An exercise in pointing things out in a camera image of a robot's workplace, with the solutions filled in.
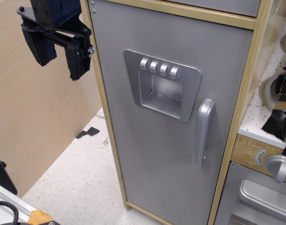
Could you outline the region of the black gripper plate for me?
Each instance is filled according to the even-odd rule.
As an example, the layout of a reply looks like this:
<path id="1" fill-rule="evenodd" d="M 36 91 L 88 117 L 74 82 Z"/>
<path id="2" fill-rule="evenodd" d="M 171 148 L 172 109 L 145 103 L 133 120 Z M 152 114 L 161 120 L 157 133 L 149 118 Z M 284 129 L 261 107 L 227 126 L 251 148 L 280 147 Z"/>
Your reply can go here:
<path id="1" fill-rule="evenodd" d="M 94 53 L 90 43 L 91 30 L 79 19 L 80 1 L 32 0 L 30 3 L 30 7 L 20 6 L 16 11 L 23 21 L 35 25 L 22 24 L 22 32 L 37 63 L 45 66 L 57 57 L 54 44 L 66 47 L 70 78 L 79 80 L 90 70 L 90 58 Z M 80 40 L 65 36 L 65 33 Z"/>

